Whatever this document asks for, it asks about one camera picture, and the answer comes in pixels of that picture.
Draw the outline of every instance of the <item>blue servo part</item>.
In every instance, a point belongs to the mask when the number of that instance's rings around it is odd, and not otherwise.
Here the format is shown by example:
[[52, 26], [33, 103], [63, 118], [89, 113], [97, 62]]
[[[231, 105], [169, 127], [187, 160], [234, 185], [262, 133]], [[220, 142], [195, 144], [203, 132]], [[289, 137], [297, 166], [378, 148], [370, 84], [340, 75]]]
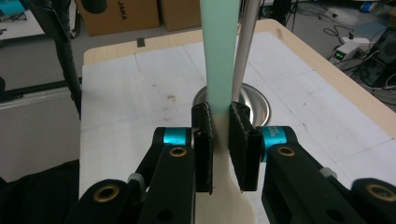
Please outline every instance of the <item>blue servo part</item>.
[[264, 150], [264, 157], [262, 162], [267, 161], [268, 149], [276, 144], [285, 144], [288, 142], [286, 133], [280, 126], [261, 126], [262, 128], [262, 150]]
[[187, 128], [166, 128], [163, 143], [185, 146], [187, 144]]

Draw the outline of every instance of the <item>black cloth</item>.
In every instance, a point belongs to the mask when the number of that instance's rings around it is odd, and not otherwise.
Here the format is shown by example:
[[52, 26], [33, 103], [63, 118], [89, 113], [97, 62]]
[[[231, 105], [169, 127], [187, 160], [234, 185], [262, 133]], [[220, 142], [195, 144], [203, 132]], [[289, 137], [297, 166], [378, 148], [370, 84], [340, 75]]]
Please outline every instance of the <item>black cloth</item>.
[[79, 161], [0, 182], [0, 224], [64, 223], [78, 201]]

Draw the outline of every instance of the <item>floor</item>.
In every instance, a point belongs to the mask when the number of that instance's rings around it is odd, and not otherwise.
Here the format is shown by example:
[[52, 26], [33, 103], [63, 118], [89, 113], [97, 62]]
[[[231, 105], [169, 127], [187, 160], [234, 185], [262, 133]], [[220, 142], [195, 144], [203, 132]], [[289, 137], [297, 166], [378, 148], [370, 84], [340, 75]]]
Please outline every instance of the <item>floor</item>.
[[[319, 19], [313, 13], [318, 10], [324, 9], [319, 4], [300, 4], [294, 27], [292, 16], [287, 27], [323, 57], [328, 58], [334, 47], [340, 44], [337, 37], [326, 35], [323, 29], [332, 29], [339, 23], [329, 18]], [[378, 16], [359, 13], [349, 7], [346, 10], [352, 10], [359, 18], [353, 25], [354, 34], [358, 37], [371, 39], [377, 31], [386, 27], [383, 13]], [[82, 23], [79, 35], [72, 41], [78, 75], [81, 76], [83, 55], [88, 49], [133, 41], [140, 37], [150, 38], [173, 33], [166, 32], [162, 26], [114, 35], [88, 36]], [[347, 35], [347, 30], [340, 29], [340, 36]], [[1, 42], [0, 76], [6, 81], [7, 90], [63, 79], [54, 44], [44, 35]], [[0, 123], [0, 176], [6, 181], [79, 157], [78, 113], [68, 94], [29, 105], [0, 105]]]

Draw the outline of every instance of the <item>metal rod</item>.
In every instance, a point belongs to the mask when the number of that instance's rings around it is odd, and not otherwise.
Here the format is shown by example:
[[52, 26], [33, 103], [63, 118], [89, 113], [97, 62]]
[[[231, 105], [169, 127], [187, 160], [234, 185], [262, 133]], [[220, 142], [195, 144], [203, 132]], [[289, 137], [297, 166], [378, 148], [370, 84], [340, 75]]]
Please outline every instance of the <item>metal rod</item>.
[[244, 80], [245, 70], [248, 63], [251, 40], [256, 27], [257, 16], [261, 0], [246, 0], [244, 15], [241, 23], [238, 47], [236, 50], [235, 63], [233, 67], [233, 101], [238, 102], [239, 94]]

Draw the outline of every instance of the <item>white power adapter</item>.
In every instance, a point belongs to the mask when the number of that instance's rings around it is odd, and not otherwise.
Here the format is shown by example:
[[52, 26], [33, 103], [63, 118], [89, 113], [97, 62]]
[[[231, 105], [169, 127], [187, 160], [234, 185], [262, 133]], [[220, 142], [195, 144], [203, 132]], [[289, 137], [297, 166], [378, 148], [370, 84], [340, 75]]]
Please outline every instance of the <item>white power adapter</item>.
[[353, 41], [346, 42], [343, 46], [335, 50], [334, 54], [330, 58], [329, 62], [334, 64], [336, 67], [342, 67], [345, 60], [351, 59], [356, 51], [359, 49], [359, 44]]

